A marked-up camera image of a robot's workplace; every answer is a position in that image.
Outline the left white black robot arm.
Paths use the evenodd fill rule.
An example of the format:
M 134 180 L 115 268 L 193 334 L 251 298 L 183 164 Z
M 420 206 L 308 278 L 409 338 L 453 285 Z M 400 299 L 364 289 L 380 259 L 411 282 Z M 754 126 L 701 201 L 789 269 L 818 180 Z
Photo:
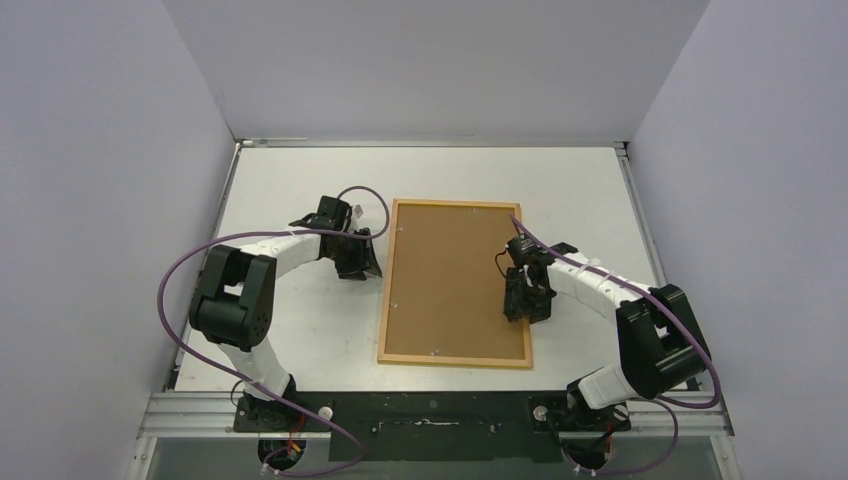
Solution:
M 329 260 L 341 280 L 381 277 L 373 241 L 380 231 L 361 227 L 361 209 L 324 196 L 315 212 L 278 234 L 240 247 L 212 247 L 194 292 L 190 326 L 216 345 L 244 385 L 248 414 L 282 431 L 302 414 L 297 387 L 270 343 L 276 282 L 309 263 Z

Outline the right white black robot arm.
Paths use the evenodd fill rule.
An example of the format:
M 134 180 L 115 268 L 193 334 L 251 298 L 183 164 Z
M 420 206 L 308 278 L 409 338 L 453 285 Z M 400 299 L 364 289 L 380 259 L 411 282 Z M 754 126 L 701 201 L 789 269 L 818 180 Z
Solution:
M 706 371 L 710 354 L 680 288 L 622 279 L 591 264 L 567 243 L 546 248 L 517 235 L 504 253 L 512 261 L 502 272 L 508 321 L 547 320 L 554 298 L 564 295 L 616 328 L 617 361 L 566 388 L 561 415 L 567 427 L 589 430 L 613 419 L 625 420 L 626 401 L 656 399 Z

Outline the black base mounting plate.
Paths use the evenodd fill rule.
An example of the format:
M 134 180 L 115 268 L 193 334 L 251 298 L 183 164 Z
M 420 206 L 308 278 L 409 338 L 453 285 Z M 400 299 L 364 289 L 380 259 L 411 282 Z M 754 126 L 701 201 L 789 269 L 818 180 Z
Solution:
M 329 436 L 328 459 L 351 461 L 490 461 L 558 463 L 564 452 L 597 460 L 611 437 L 631 428 L 625 404 L 600 411 L 579 407 L 564 391 L 300 392 L 299 405 L 325 411 L 341 432 L 284 406 L 263 410 L 237 403 L 238 433 L 278 434 L 266 453 L 309 434 Z

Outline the aluminium front rail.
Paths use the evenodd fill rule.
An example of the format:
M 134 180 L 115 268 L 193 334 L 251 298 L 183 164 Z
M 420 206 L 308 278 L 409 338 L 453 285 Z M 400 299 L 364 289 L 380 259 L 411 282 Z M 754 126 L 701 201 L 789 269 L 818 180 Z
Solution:
M 723 407 L 706 410 L 672 406 L 681 436 L 732 437 L 729 414 Z M 663 408 L 630 401 L 630 436 L 665 436 L 672 432 L 672 416 Z M 153 394 L 144 413 L 140 438 L 284 438 L 253 427 L 236 427 L 240 415 L 226 392 L 165 392 Z

